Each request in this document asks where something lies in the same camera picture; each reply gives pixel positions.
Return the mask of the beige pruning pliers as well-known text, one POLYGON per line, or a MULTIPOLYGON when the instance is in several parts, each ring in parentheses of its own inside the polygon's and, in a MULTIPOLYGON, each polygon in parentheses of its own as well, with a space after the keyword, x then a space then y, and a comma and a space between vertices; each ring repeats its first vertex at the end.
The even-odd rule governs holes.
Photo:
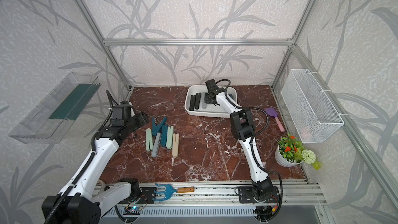
POLYGON ((173 158, 178 157, 179 151, 179 134, 174 133, 172 137, 172 156, 173 158))

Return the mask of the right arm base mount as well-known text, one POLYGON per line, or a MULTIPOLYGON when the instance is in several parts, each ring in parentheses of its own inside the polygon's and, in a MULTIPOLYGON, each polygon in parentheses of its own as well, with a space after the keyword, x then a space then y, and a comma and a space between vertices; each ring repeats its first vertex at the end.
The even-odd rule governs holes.
POLYGON ((241 204, 276 204, 281 202, 279 189, 273 186, 270 190, 258 191, 254 187, 236 187, 235 193, 238 195, 241 204))

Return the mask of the grey-blue pruning pliers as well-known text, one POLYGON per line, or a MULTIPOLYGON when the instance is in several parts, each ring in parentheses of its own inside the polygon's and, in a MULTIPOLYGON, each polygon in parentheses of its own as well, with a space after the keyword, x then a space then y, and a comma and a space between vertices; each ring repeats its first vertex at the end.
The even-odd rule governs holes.
POLYGON ((206 109, 206 107, 207 107, 207 104, 205 102, 205 97, 202 97, 202 108, 206 109))

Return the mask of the white rectangular storage box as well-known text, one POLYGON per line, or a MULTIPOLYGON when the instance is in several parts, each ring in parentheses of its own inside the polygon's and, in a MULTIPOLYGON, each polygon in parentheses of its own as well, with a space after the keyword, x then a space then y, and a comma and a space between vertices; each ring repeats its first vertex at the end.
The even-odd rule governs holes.
POLYGON ((189 87, 186 100, 184 103, 184 108, 189 115, 192 116, 202 116, 202 117, 217 117, 217 118, 230 118, 230 114, 232 112, 239 112, 240 109, 234 107, 229 101, 225 98, 225 93, 221 92, 216 95, 216 100, 221 100, 220 106, 215 106, 212 103, 206 103, 206 107, 204 106, 204 97, 205 93, 208 93, 208 89, 205 85, 193 85, 189 87), (201 93, 201 98, 199 101, 199 108, 196 109, 195 102, 193 103, 193 110, 191 107, 191 96, 196 96, 197 93, 201 93))

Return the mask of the purple pink silicone spatula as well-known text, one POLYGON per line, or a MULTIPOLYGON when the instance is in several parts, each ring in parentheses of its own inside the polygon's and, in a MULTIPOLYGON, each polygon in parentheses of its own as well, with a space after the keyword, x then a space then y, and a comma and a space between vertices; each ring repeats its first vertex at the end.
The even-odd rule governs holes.
POLYGON ((266 109, 265 109, 265 112, 266 112, 269 116, 271 116, 271 117, 273 117, 273 118, 275 119, 275 121, 276 121, 276 123, 277 123, 277 125, 278 125, 278 128, 279 128, 280 132, 284 133, 284 132, 285 132, 285 128, 284 128, 283 124, 281 123, 281 121, 280 121, 279 118, 278 118, 278 112, 277 112, 277 110, 276 110, 275 108, 269 107, 269 108, 266 108, 266 109))

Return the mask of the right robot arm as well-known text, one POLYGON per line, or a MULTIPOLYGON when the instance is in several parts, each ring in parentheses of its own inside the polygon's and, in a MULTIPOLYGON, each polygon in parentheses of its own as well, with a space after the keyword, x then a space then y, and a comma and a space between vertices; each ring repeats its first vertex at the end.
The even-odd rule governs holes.
POLYGON ((205 84, 210 103, 221 106, 230 114, 231 132, 243 148, 249 165, 254 198, 259 202, 264 202, 272 197, 281 203, 283 200, 282 178, 278 172, 265 169, 256 145, 256 137, 267 128, 269 117, 266 116, 266 124, 261 130, 256 131, 251 111, 265 113, 264 110, 258 107, 243 107, 235 102, 227 94, 227 89, 231 84, 228 79, 219 81, 211 79, 205 84))

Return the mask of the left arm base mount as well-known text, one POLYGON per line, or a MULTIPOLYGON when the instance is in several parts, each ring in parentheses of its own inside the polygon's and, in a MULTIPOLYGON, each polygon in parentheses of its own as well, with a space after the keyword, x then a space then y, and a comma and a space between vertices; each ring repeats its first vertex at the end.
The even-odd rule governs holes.
POLYGON ((155 193, 157 187, 142 187, 142 195, 140 199, 136 202, 136 204, 146 205, 146 204, 154 204, 155 193))

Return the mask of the black pruning pliers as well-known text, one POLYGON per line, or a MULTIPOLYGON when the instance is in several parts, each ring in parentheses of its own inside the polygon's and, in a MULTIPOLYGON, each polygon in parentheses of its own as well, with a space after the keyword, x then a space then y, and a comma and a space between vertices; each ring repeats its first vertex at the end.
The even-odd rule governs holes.
POLYGON ((194 103, 194 109, 195 109, 195 110, 198 110, 198 109, 200 108, 201 96, 202 96, 201 93, 197 93, 197 94, 195 95, 195 103, 194 103))
POLYGON ((195 109, 195 102, 196 102, 196 95, 190 96, 190 104, 189 104, 189 111, 194 111, 195 109))

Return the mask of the potted artificial flower plant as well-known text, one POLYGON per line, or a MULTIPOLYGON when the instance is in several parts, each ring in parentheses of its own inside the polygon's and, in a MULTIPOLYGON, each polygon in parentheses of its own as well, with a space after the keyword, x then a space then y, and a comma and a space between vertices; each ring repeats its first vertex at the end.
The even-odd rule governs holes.
POLYGON ((277 144, 275 159, 280 166, 289 168, 305 163, 311 165, 315 170, 322 168, 322 163, 318 160, 317 155, 312 150, 305 148, 295 136, 288 133, 277 141, 277 144))

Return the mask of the blue garden hand fork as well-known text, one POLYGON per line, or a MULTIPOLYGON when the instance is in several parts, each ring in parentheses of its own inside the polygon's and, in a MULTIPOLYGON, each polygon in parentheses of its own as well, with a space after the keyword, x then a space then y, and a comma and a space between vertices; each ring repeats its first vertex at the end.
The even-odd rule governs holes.
POLYGON ((166 201, 170 199, 174 193, 184 194, 191 193, 195 191, 195 187, 182 187, 182 188, 174 188, 171 184, 155 184, 157 189, 154 191, 153 201, 166 201), (162 195, 163 198, 157 199, 157 195, 162 195))

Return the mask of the mint pruning pliers upright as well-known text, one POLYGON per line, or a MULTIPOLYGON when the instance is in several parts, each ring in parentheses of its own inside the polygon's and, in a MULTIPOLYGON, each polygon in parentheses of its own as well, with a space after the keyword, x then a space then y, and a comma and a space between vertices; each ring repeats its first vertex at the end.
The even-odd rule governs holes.
POLYGON ((166 148, 171 149, 173 145, 174 126, 167 128, 166 148))

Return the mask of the teal pruning pliers middle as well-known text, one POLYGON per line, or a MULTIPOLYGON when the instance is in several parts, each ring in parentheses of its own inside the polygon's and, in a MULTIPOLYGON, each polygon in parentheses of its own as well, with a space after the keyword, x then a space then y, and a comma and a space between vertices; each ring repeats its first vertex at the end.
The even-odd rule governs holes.
POLYGON ((168 136, 168 125, 164 124, 161 131, 161 146, 166 148, 168 136))

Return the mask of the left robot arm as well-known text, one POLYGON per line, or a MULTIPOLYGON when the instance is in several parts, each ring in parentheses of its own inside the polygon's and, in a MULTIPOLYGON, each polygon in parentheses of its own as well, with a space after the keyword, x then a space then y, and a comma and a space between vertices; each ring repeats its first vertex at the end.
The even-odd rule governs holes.
POLYGON ((126 138, 149 122, 128 101, 112 105, 108 117, 91 139, 91 151, 71 180, 41 209, 47 224, 97 224, 121 201, 136 201, 142 191, 136 179, 122 179, 94 195, 96 184, 112 156, 126 138))

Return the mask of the open teal pruning pliers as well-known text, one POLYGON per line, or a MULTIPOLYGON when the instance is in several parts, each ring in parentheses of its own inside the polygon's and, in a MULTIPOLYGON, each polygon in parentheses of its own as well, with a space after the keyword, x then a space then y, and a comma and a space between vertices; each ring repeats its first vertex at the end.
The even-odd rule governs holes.
POLYGON ((152 136, 156 136, 161 131, 162 126, 166 123, 167 117, 163 118, 159 124, 155 123, 155 118, 152 117, 152 136))

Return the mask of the grey pruning pliers left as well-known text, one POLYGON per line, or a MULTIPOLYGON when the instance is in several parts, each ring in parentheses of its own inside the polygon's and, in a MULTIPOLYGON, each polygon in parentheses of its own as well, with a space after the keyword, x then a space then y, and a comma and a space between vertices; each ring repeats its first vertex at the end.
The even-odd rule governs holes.
POLYGON ((161 146, 161 133, 158 132, 155 136, 155 141, 153 143, 153 149, 151 152, 151 157, 156 158, 158 156, 159 148, 161 146))

